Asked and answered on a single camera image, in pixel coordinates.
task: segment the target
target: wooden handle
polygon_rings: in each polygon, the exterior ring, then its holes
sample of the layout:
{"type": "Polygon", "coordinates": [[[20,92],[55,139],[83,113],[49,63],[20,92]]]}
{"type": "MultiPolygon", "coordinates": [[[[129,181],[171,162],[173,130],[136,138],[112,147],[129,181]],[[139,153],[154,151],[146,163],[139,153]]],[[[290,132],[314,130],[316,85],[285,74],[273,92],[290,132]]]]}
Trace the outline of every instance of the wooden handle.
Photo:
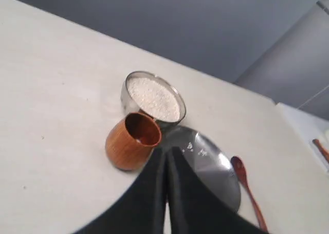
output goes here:
{"type": "Polygon", "coordinates": [[[314,139],[312,140],[312,142],[319,149],[320,153],[325,158],[325,160],[327,160],[327,162],[329,163],[329,152],[327,151],[327,149],[322,146],[322,144],[318,139],[314,139]]]}
{"type": "Polygon", "coordinates": [[[248,185],[244,185],[245,189],[247,190],[248,194],[249,194],[249,197],[250,197],[250,200],[251,200],[251,203],[252,203],[252,206],[253,206],[253,209],[255,211],[255,214],[256,214],[256,217],[257,217],[257,220],[258,220],[258,224],[259,224],[259,228],[265,232],[268,232],[267,231],[267,226],[266,226],[266,223],[265,223],[265,220],[264,220],[264,217],[262,215],[262,212],[256,202],[256,200],[254,199],[248,185]]]}

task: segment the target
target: wooden utensil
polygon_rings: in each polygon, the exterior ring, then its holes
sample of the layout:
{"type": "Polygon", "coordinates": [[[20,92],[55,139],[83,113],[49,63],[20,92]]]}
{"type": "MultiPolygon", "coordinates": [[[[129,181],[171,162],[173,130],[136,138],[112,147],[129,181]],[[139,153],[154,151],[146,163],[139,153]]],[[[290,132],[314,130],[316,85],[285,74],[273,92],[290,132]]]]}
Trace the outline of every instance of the wooden utensil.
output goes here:
{"type": "Polygon", "coordinates": [[[261,212],[256,200],[254,199],[254,197],[251,193],[251,190],[249,189],[248,181],[247,181],[247,172],[246,172],[246,169],[243,165],[242,160],[239,157],[233,156],[232,159],[231,159],[231,163],[233,165],[233,168],[236,172],[236,175],[237,175],[240,183],[242,184],[242,186],[245,188],[245,190],[249,194],[253,209],[255,211],[255,214],[256,214],[256,217],[257,217],[257,220],[258,220],[258,223],[259,223],[259,227],[263,231],[267,231],[267,227],[266,227],[265,220],[263,218],[262,212],[261,212]]]}
{"type": "Polygon", "coordinates": [[[314,140],[312,140],[312,142],[319,149],[320,153],[325,158],[325,160],[327,160],[327,162],[329,163],[329,152],[328,152],[328,150],[322,146],[321,142],[318,139],[314,139],[314,140]]]}
{"type": "Polygon", "coordinates": [[[135,170],[146,162],[160,141],[160,128],[151,117],[130,113],[110,131],[105,150],[117,168],[135,170]]]}

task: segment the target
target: brown cup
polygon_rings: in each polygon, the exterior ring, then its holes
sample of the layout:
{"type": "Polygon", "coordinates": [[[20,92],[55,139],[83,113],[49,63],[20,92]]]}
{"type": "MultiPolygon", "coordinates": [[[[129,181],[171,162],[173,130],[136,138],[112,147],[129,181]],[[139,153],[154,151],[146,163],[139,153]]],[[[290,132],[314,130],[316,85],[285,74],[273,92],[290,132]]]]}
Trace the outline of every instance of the brown cup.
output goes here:
{"type": "Polygon", "coordinates": [[[143,166],[160,141],[160,128],[151,117],[130,113],[110,131],[105,150],[117,168],[135,170],[143,166]]]}

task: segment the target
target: gray wall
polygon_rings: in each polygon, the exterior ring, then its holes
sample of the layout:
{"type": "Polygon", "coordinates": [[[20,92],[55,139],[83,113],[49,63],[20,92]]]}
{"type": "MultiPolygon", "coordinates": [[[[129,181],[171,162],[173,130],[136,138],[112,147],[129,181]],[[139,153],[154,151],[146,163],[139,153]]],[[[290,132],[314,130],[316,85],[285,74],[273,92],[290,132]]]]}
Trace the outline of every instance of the gray wall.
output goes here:
{"type": "Polygon", "coordinates": [[[315,5],[236,84],[329,119],[329,15],[315,5]]]}
{"type": "Polygon", "coordinates": [[[229,82],[317,0],[21,0],[229,82]]]}

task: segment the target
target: white countertop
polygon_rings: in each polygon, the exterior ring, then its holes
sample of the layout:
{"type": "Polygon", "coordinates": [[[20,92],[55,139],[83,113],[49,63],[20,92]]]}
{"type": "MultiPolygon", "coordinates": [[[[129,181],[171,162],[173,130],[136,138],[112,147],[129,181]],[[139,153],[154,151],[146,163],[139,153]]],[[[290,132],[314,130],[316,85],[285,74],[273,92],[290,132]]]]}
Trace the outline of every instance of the white countertop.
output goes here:
{"type": "MultiPolygon", "coordinates": [[[[270,232],[327,233],[329,180],[271,100],[14,0],[0,18],[1,233],[73,232],[129,187],[104,141],[135,70],[176,86],[183,124],[243,158],[270,232]]],[[[257,223],[244,191],[239,214],[257,223]]]]}

